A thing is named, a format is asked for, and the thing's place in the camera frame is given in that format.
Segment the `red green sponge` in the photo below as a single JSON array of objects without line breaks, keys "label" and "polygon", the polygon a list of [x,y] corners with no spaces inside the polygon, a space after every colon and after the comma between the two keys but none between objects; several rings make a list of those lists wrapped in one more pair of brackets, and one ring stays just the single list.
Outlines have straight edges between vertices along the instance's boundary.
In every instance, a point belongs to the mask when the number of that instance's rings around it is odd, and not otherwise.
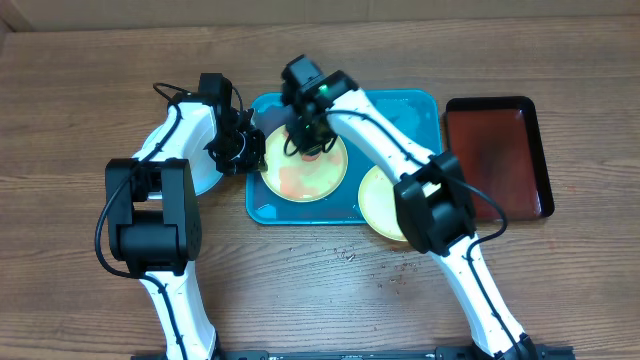
[{"label": "red green sponge", "polygon": [[315,161],[317,158],[319,158],[321,154],[320,153],[316,153],[313,155],[301,155],[301,159],[305,162],[311,162],[311,161]]}]

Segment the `light blue plate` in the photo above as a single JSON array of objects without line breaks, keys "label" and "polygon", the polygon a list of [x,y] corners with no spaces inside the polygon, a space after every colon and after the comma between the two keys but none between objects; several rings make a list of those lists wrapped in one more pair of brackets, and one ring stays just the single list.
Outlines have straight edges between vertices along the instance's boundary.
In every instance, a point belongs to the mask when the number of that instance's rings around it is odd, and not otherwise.
[{"label": "light blue plate", "polygon": [[[211,190],[222,178],[222,174],[217,171],[214,160],[211,159],[208,152],[204,150],[206,143],[210,140],[212,133],[212,125],[203,125],[201,123],[196,126],[188,137],[188,140],[179,145],[167,143],[161,152],[151,161],[163,161],[168,158],[188,159],[191,168],[191,175],[195,194],[200,196]],[[154,145],[162,139],[167,131],[163,129],[165,125],[158,126],[146,138],[140,150],[132,157],[142,159],[153,150]]]}]

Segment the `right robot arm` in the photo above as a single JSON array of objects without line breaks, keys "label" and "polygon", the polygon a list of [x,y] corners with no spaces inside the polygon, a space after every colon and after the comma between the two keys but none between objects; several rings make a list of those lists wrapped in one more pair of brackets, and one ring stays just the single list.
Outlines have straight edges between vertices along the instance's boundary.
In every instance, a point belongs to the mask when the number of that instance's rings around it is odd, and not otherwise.
[{"label": "right robot arm", "polygon": [[458,159],[415,143],[384,117],[342,71],[286,68],[282,102],[298,119],[288,129],[300,154],[336,137],[358,147],[393,185],[396,221],[411,247],[439,265],[468,321],[481,359],[534,359],[535,345],[511,314],[488,270],[469,185]]}]

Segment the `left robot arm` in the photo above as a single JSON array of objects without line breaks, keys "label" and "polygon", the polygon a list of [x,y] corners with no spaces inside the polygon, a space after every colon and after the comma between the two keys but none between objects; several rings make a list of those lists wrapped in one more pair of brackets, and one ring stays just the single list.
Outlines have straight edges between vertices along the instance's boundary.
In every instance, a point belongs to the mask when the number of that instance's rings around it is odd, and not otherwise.
[{"label": "left robot arm", "polygon": [[224,176],[265,166],[264,136],[232,85],[177,88],[165,122],[132,157],[107,164],[95,253],[109,273],[148,292],[166,340],[162,358],[223,358],[196,276],[203,240],[197,198]]}]

